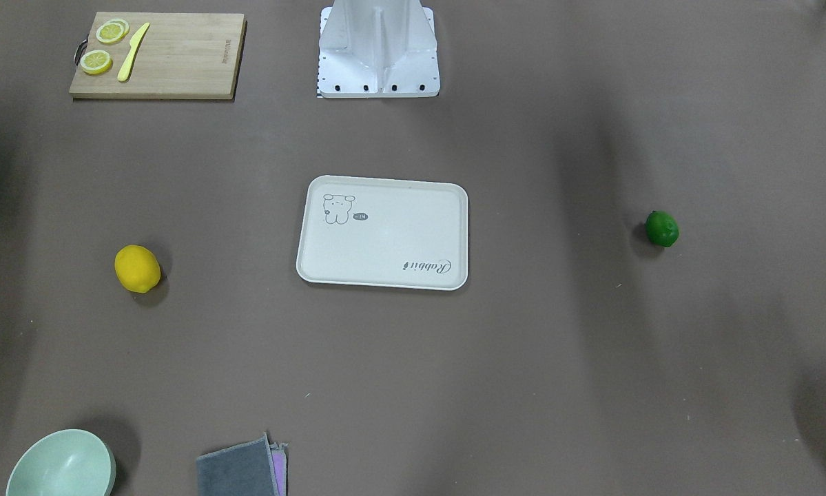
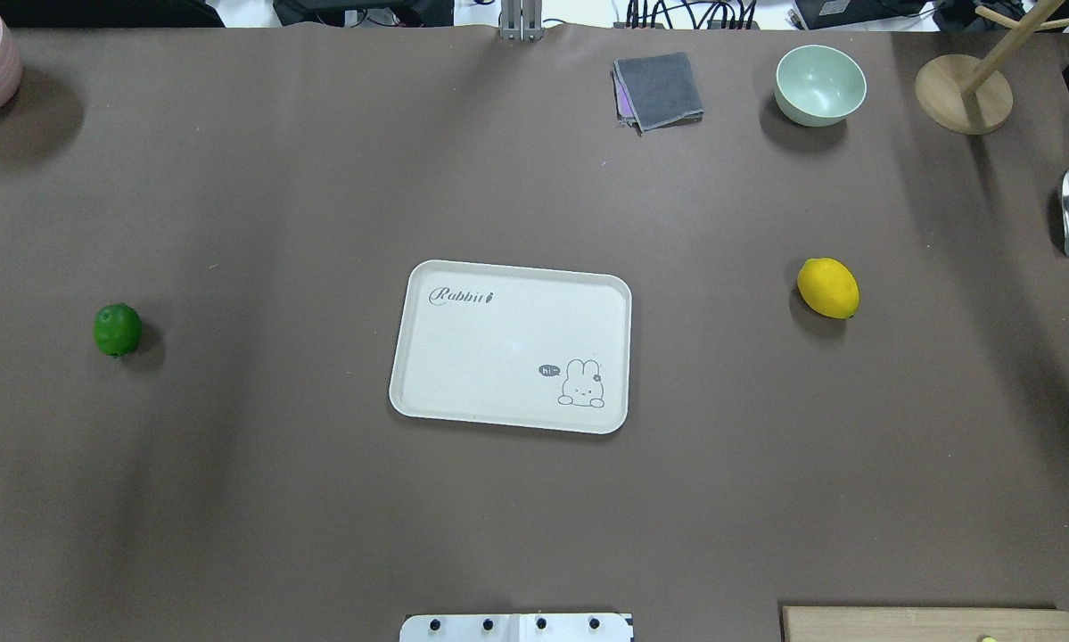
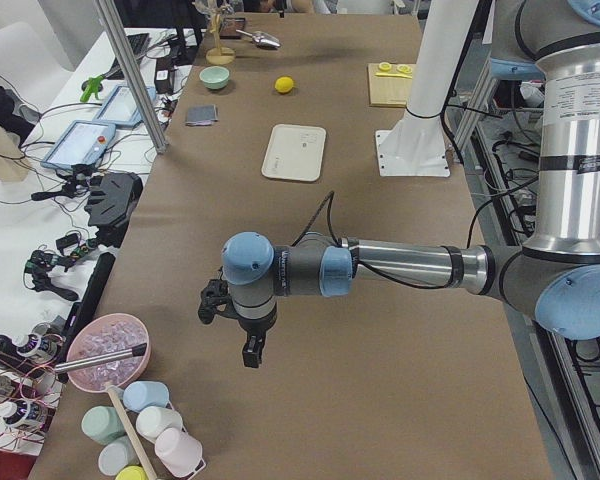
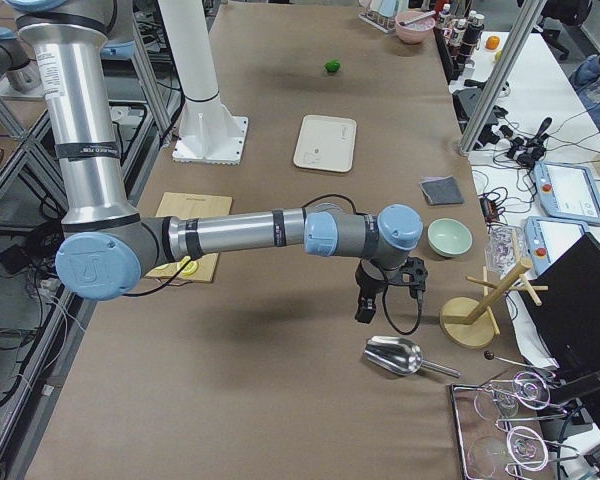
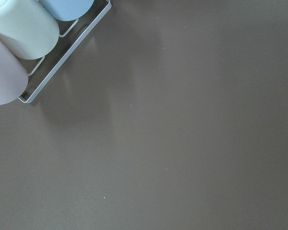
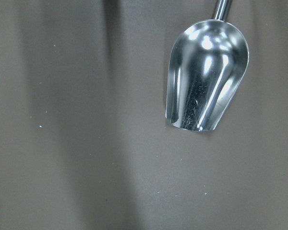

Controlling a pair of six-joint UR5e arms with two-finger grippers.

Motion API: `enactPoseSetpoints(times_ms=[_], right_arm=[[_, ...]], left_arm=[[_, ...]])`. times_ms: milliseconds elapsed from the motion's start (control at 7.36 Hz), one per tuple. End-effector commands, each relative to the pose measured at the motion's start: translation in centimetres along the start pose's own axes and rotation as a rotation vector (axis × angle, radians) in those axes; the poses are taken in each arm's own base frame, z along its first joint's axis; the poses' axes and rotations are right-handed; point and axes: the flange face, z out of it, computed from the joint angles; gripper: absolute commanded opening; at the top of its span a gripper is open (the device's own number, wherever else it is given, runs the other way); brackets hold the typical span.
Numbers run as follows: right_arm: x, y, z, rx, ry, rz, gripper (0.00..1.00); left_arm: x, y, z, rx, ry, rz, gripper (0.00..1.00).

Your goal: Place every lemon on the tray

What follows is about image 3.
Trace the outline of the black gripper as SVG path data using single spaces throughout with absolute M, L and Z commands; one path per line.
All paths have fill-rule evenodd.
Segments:
M 275 317 L 262 317 L 248 319 L 241 317 L 238 320 L 240 327 L 247 333 L 246 342 L 242 348 L 243 364 L 247 368 L 257 369 L 262 363 L 264 338 L 266 333 L 276 323 Z

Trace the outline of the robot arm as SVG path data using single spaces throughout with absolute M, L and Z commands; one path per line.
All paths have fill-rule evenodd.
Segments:
M 519 247 L 426 247 L 310 231 L 289 246 L 243 232 L 222 251 L 223 316 L 256 368 L 277 299 L 348 293 L 366 273 L 412 288 L 463 288 L 570 340 L 600 337 L 600 1 L 499 1 L 492 67 L 541 72 L 545 100 L 536 220 Z

